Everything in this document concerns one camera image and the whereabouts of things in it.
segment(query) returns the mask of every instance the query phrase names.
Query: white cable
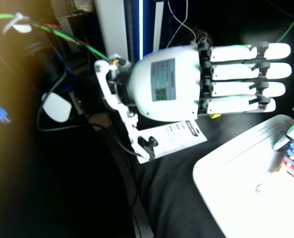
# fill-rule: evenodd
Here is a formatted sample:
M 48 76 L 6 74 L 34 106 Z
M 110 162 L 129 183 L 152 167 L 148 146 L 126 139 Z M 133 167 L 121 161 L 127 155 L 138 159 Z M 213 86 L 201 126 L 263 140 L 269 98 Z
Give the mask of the white cable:
M 171 7 L 170 7 L 170 3 L 169 3 L 169 1 L 168 1 L 168 7 L 169 7 L 169 11 L 170 11 L 170 13 L 172 14 L 173 18 L 175 18 L 175 19 L 180 23 L 180 26 L 177 28 L 177 30 L 175 31 L 175 33 L 174 33 L 173 36 L 171 37 L 171 39 L 170 39 L 168 45 L 166 46 L 166 48 L 169 47 L 169 45 L 170 45 L 170 43 L 172 42 L 173 38 L 176 36 L 177 32 L 180 30 L 180 28 L 181 28 L 182 26 L 186 27 L 189 31 L 192 32 L 192 34 L 193 34 L 194 37 L 195 37 L 195 39 L 194 39 L 194 42 L 195 42 L 196 39 L 197 39 L 196 34 L 193 32 L 193 30 L 192 30 L 190 27 L 188 27 L 188 26 L 186 26 L 186 25 L 184 24 L 184 23 L 187 21 L 187 19 L 188 19 L 188 0 L 186 0 L 186 18 L 184 19 L 183 22 L 181 22 L 181 21 L 180 21 L 180 20 L 179 20 L 174 14 L 173 14 L 172 9 L 171 9 Z
M 15 17 L 6 24 L 6 26 L 4 26 L 3 30 L 2 30 L 2 33 L 3 35 L 5 35 L 7 33 L 7 31 L 12 27 L 14 26 L 16 23 L 18 23 L 19 21 L 21 20 L 29 20 L 29 17 L 27 16 L 23 16 L 20 12 L 17 12 L 15 14 Z

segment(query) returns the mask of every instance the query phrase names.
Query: robotic hand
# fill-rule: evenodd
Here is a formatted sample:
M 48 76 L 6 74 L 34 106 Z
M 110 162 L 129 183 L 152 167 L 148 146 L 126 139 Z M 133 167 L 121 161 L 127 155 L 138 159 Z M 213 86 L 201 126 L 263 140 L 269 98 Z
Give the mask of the robotic hand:
M 129 105 L 152 120 L 183 121 L 200 115 L 272 112 L 273 97 L 285 93 L 285 86 L 274 79 L 290 76 L 289 64 L 272 62 L 291 53 L 283 43 L 209 47 L 173 47 L 144 57 L 132 69 L 114 55 L 110 62 L 95 62 L 95 72 L 107 104 L 117 110 L 128 131 L 140 163 L 154 159 L 157 141 L 142 139 L 137 130 L 138 115 Z M 107 75 L 111 72 L 116 93 Z

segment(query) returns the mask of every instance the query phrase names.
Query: gray label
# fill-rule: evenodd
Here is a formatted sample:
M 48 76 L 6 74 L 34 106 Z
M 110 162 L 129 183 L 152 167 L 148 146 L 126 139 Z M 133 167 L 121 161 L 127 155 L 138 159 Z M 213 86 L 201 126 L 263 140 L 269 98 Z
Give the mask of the gray label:
M 151 64 L 151 91 L 153 101 L 175 100 L 175 59 Z

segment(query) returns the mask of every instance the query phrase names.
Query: white light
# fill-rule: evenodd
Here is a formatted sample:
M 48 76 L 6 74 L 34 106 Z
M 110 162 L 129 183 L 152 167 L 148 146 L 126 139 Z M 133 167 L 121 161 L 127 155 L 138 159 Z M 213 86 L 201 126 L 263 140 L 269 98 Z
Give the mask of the white light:
M 139 59 L 143 59 L 143 0 L 139 0 Z

